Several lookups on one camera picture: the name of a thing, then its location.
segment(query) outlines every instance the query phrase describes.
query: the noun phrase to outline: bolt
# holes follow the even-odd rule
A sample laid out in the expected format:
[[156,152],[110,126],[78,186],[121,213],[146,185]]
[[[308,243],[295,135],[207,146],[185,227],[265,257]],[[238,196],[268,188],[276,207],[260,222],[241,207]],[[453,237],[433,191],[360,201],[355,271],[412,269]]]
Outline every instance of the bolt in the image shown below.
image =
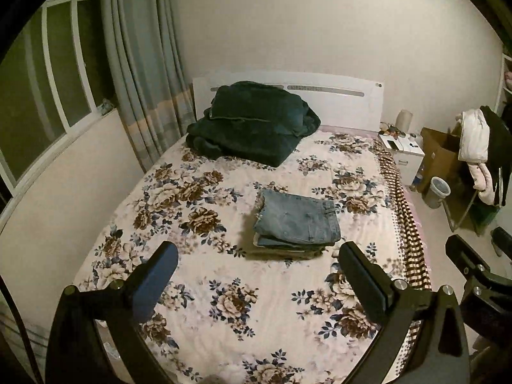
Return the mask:
[[121,278],[117,278],[115,280],[112,280],[111,283],[108,285],[111,289],[119,290],[124,285],[124,280]]
[[407,282],[405,280],[402,280],[401,278],[396,279],[393,284],[398,290],[405,290],[407,288]]
[[67,286],[65,289],[64,289],[64,294],[66,296],[71,296],[74,292],[76,291],[76,286]]
[[443,292],[445,292],[448,296],[450,296],[451,294],[453,294],[453,289],[452,287],[449,285],[449,284],[445,284],[443,287]]

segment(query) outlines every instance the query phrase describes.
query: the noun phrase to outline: glass pane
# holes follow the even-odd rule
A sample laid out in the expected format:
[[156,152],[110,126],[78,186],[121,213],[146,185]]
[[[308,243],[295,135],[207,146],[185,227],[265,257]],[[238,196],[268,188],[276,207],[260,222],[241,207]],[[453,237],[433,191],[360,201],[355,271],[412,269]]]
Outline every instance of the glass pane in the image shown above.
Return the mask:
[[64,133],[42,60],[40,19],[38,12],[0,64],[0,150],[13,184]]
[[48,47],[60,102],[72,126],[91,112],[76,64],[71,32],[71,5],[48,7]]
[[7,206],[7,202],[12,198],[11,192],[7,188],[6,184],[0,178],[0,212],[2,212]]
[[94,104],[101,104],[103,98],[112,101],[114,83],[108,66],[99,0],[78,2],[78,28]]

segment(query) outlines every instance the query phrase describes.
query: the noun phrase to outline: folded blanket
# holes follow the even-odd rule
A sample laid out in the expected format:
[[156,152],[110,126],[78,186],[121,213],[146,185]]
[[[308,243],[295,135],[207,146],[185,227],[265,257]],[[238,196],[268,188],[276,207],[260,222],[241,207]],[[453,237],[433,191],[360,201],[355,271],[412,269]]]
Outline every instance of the folded blanket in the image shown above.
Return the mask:
[[[188,126],[186,143],[211,159],[237,156],[277,167],[303,137],[318,129],[320,119],[297,95],[268,85],[263,87],[272,90],[265,92],[262,84],[243,84],[231,85],[229,88],[236,87],[228,91],[229,96],[223,95],[227,89],[219,88],[212,108]],[[275,112],[267,104],[275,107]]]
[[293,244],[292,248],[302,245],[311,250],[314,245],[323,247],[341,239],[332,201],[269,189],[260,191],[258,201],[260,210],[254,230],[260,234],[259,245],[272,239],[270,246]]
[[302,98],[284,89],[240,81],[217,90],[210,118],[268,122],[279,134],[303,136],[309,131],[303,120],[308,109]]

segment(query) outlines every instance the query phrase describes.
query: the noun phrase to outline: dark green blanket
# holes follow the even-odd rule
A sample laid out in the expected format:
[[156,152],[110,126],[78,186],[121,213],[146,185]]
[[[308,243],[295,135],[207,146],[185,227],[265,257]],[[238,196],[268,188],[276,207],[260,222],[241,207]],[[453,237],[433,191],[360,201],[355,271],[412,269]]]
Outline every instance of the dark green blanket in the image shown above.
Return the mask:
[[320,119],[298,95],[255,82],[221,86],[187,145],[206,157],[237,156],[279,166]]

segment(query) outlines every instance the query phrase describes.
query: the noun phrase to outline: brown checkered fabric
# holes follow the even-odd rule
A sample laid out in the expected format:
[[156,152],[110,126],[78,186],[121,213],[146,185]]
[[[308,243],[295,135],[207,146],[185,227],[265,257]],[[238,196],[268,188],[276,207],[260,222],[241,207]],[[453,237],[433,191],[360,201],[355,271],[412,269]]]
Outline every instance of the brown checkered fabric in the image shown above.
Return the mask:
[[[395,213],[395,229],[400,240],[400,252],[405,265],[405,279],[416,289],[431,289],[430,277],[424,255],[424,243],[421,239],[418,228],[413,218],[404,194],[404,187],[391,153],[387,151],[380,140],[375,140],[373,145],[377,156],[380,172],[386,180],[389,194],[392,200],[392,209]],[[399,373],[404,365],[419,332],[420,323],[411,324],[408,335],[408,348],[399,356]]]

